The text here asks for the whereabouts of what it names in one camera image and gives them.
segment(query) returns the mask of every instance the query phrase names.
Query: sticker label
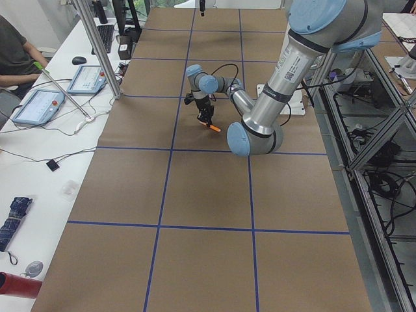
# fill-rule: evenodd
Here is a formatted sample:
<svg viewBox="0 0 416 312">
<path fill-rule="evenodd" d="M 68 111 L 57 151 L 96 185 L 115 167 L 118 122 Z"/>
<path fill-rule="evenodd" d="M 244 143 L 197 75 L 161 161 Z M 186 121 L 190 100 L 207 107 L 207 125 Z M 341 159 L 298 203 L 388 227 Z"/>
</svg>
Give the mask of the sticker label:
<svg viewBox="0 0 416 312">
<path fill-rule="evenodd" d="M 281 58 L 279 59 L 278 64 L 276 65 L 276 71 L 277 72 L 280 72 L 281 67 L 283 66 L 283 64 L 287 60 L 287 57 L 290 54 L 291 54 L 291 49 L 289 49 L 289 46 L 287 46 L 286 49 L 283 51 L 283 54 L 282 54 Z"/>
<path fill-rule="evenodd" d="M 290 83 L 295 83 L 302 70 L 305 68 L 308 59 L 296 56 L 289 70 L 286 71 L 284 79 Z"/>
</svg>

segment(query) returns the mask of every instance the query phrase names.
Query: black connector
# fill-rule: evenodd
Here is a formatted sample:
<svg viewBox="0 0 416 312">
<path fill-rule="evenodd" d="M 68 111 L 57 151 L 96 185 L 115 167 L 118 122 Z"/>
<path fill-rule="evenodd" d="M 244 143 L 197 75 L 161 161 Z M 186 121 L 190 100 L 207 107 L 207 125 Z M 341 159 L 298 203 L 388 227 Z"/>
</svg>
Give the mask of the black connector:
<svg viewBox="0 0 416 312">
<path fill-rule="evenodd" d="M 359 130 L 359 129 L 354 129 L 352 131 L 352 134 L 355 135 L 356 137 L 365 137 L 367 135 L 367 130 Z"/>
<path fill-rule="evenodd" d="M 382 148 L 369 160 L 374 166 L 377 167 L 388 167 L 395 159 L 400 151 L 401 147 L 391 141 L 387 141 Z"/>
<path fill-rule="evenodd" d="M 59 168 L 59 165 L 56 161 L 54 161 L 53 159 L 51 159 L 50 161 L 48 161 L 46 163 L 46 166 L 48 166 L 49 169 L 51 169 L 51 171 L 55 171 L 56 169 Z"/>
</svg>

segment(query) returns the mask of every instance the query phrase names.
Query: white desk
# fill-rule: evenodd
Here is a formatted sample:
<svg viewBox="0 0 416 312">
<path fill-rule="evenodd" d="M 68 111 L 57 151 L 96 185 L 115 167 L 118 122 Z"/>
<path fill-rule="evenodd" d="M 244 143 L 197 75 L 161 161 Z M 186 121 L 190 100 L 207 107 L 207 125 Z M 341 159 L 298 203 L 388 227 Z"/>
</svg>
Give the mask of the white desk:
<svg viewBox="0 0 416 312">
<path fill-rule="evenodd" d="M 109 19 L 109 23 L 115 22 L 114 18 Z M 109 58 L 114 70 L 120 62 L 117 50 L 118 44 L 116 40 L 113 40 Z M 72 58 L 78 55 L 86 57 L 87 64 L 99 64 L 97 57 L 91 54 L 91 45 L 81 22 L 75 26 L 48 64 L 47 69 L 52 77 L 54 79 L 72 78 L 78 68 L 72 65 Z M 44 81 L 47 80 L 44 75 L 41 75 L 35 84 Z M 69 83 L 62 84 L 64 88 L 68 85 Z M 42 88 L 57 89 L 53 84 L 44 85 Z M 82 105 L 89 98 L 90 96 L 77 96 L 75 100 Z M 94 114 L 94 109 L 98 112 L 107 111 L 111 109 L 111 101 L 112 93 L 106 86 L 91 101 L 91 106 L 86 104 L 84 109 L 89 114 Z M 67 153 L 93 148 L 97 144 L 107 116 L 106 114 L 97 117 L 73 136 L 42 128 L 4 133 L 17 129 L 9 121 L 0 133 L 0 148 L 33 159 L 52 159 Z M 85 117 L 70 101 L 66 100 L 54 118 L 56 120 L 49 122 L 46 128 L 57 128 L 66 133 L 73 133 L 77 124 Z M 27 216 L 7 248 L 19 258 L 19 263 L 16 266 L 11 265 L 8 254 L 0 253 L 0 271 L 18 275 L 25 271 L 29 263 L 39 260 L 44 263 L 44 270 L 36 279 L 44 279 L 79 190 L 78 188 L 75 191 L 73 198 L 68 198 L 62 195 L 62 187 L 69 180 L 74 181 L 78 187 L 81 186 L 92 156 L 93 153 L 84 153 L 68 157 L 59 163 L 58 170 L 52 172 L 46 166 L 46 162 L 32 162 L 0 151 L 1 225 L 8 216 L 14 197 L 33 198 Z M 31 310 L 33 303 L 33 299 L 0 295 L 1 311 L 26 312 Z"/>
</svg>

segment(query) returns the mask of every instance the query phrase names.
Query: person's arm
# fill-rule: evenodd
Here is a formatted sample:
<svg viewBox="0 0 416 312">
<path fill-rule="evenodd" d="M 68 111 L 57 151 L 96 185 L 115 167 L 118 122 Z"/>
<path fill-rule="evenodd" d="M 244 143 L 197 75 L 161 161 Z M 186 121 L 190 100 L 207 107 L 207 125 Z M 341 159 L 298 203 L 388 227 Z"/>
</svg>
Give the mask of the person's arm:
<svg viewBox="0 0 416 312">
<path fill-rule="evenodd" d="M 37 60 L 43 67 L 47 65 L 47 59 L 42 55 L 42 53 L 35 48 L 30 42 L 26 41 L 23 45 L 24 50 L 29 54 L 34 60 Z"/>
<path fill-rule="evenodd" d="M 33 83 L 40 76 L 39 73 L 30 75 L 0 75 L 0 86 L 22 85 L 23 83 Z"/>
</svg>

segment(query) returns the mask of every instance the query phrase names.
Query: small robot arm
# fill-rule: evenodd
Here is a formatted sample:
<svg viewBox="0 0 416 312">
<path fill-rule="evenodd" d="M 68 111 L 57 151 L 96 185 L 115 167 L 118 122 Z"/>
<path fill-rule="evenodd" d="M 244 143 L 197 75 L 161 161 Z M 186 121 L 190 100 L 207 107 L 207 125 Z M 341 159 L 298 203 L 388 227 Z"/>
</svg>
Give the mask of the small robot arm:
<svg viewBox="0 0 416 312">
<path fill-rule="evenodd" d="M 272 153 L 283 142 L 276 118 L 314 60 L 330 49 L 337 53 L 375 46 L 381 38 L 382 13 L 382 0 L 294 0 L 287 12 L 288 46 L 257 101 L 237 80 L 207 75 L 199 65 L 187 68 L 200 115 L 204 110 L 213 114 L 209 94 L 227 94 L 242 115 L 241 122 L 228 128 L 230 150 L 239 156 Z"/>
</svg>

